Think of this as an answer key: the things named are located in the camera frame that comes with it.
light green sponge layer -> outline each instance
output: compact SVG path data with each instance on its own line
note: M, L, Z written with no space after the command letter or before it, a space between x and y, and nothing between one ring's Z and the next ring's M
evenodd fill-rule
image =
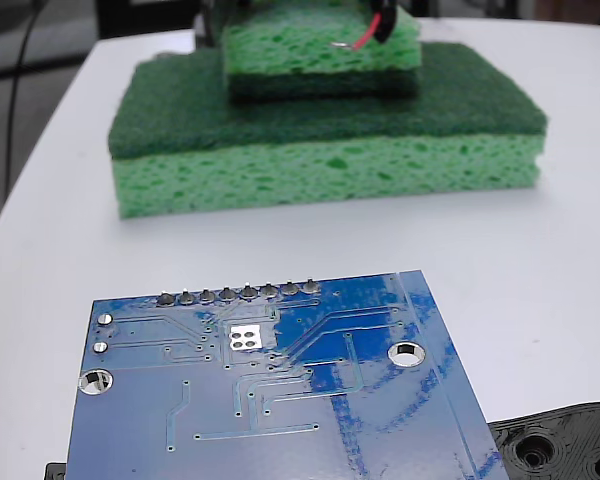
M122 217L530 187L542 135L368 137L113 162Z
M398 9L393 34L358 51L354 43L371 23L360 0L254 0L223 31L225 73L232 75L335 74L411 70L422 56L415 19Z

stacked sponges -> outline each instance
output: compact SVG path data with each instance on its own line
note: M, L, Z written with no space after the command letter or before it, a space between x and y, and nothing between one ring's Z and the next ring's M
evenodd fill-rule
M401 13L385 45L332 48L366 28L358 0L253 8L221 48L138 67L110 135L123 217L533 185L546 117L468 47L420 47Z

red wire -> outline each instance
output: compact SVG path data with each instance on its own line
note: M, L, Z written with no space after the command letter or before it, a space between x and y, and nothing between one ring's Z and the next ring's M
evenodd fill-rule
M369 26L369 30L367 30L367 32L362 37L360 37L360 40L353 44L353 50L361 49L367 44L369 40L371 40L371 37L373 37L373 34L376 33L376 30L378 29L378 25L380 25L380 20L382 20L382 15L376 13L373 16L373 21Z

dark green scrubbing layer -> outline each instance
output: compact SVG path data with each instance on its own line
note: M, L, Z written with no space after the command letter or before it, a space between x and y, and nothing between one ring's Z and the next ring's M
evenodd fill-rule
M384 44L371 40L358 51L331 45L355 42L371 17L360 0L253 0L234 9L222 41L231 97L412 94L422 63L419 26L402 9Z
M110 134L121 215L532 186L544 114L465 46L423 57L414 99L237 106L214 50L139 66Z

white table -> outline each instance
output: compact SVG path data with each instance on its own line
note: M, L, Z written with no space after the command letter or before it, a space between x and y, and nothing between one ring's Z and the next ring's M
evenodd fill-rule
M0 479L65 460L92 300L163 289L422 269L488 421L600 401L600 28L447 25L551 117L536 189L121 222L108 129L192 35L98 44L0 217Z

